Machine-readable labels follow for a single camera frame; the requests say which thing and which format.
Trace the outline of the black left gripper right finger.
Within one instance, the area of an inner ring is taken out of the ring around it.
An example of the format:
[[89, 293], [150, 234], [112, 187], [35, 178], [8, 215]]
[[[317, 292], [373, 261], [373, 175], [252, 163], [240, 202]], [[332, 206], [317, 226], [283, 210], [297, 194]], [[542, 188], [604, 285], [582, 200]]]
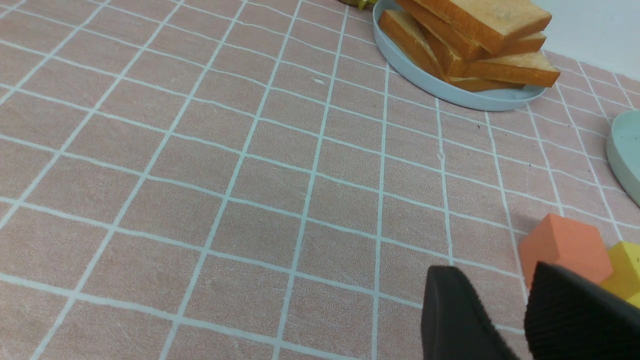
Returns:
[[538, 262], [524, 319], [535, 360], [637, 360], [640, 312], [573, 271]]

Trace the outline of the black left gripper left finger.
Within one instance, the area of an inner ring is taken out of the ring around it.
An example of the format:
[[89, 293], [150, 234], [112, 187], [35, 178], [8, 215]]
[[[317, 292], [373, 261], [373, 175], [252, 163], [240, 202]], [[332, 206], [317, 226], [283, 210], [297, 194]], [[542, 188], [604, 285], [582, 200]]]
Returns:
[[517, 360], [492, 323], [475, 287], [459, 268], [432, 265], [421, 319], [425, 360]]

